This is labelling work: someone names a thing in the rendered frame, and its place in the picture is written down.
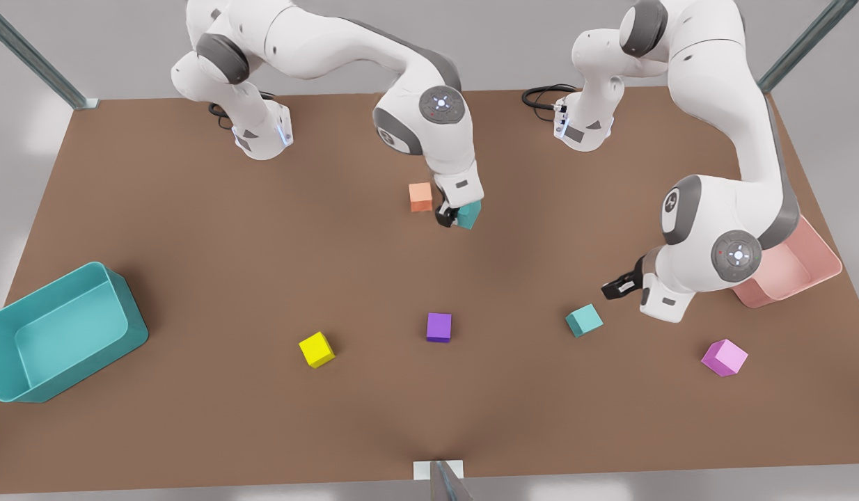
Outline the pink cube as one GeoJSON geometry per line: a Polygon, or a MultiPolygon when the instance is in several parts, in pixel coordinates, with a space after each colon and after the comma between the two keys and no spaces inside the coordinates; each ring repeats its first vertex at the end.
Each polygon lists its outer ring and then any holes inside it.
{"type": "Polygon", "coordinates": [[[713,343],[707,349],[705,356],[701,358],[701,363],[719,376],[725,377],[738,374],[747,357],[748,353],[745,350],[731,340],[723,339],[713,343]]]}

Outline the pink plastic bin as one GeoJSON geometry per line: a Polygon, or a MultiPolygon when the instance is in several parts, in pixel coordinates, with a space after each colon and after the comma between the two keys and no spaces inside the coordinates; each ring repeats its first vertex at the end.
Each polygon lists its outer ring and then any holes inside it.
{"type": "Polygon", "coordinates": [[[732,291],[746,307],[760,308],[814,287],[842,269],[837,254],[802,216],[785,241],[763,251],[757,273],[732,291]]]}

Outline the yellow cube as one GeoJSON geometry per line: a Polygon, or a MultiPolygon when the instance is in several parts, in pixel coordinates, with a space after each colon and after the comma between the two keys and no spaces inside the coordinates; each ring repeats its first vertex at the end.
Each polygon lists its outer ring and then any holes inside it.
{"type": "Polygon", "coordinates": [[[299,343],[299,348],[306,359],[306,364],[318,368],[335,358],[335,354],[322,332],[312,334],[299,343]]]}

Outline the teal plastic bin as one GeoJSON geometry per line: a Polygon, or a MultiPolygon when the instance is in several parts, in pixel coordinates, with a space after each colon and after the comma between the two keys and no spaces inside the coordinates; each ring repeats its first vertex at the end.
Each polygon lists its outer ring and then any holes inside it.
{"type": "Polygon", "coordinates": [[[87,263],[0,309],[0,401],[46,402],[148,336],[124,277],[87,263]]]}

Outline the silver frame post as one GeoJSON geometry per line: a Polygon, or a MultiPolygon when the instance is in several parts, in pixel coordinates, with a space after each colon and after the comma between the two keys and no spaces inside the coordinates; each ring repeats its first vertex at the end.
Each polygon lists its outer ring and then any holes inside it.
{"type": "Polygon", "coordinates": [[[413,462],[414,481],[429,482],[429,501],[475,501],[464,484],[464,461],[413,462]]]}
{"type": "Polygon", "coordinates": [[[830,0],[799,37],[786,48],[769,70],[757,80],[764,94],[785,79],[789,73],[856,7],[859,0],[830,0]]]}
{"type": "Polygon", "coordinates": [[[13,53],[22,63],[27,66],[32,73],[45,83],[51,90],[55,92],[66,104],[69,104],[74,111],[77,110],[95,110],[99,105],[99,100],[96,98],[87,98],[67,77],[61,74],[50,61],[47,60],[37,48],[20,34],[19,31],[10,23],[3,14],[0,13],[0,42],[11,53],[13,53]]]}

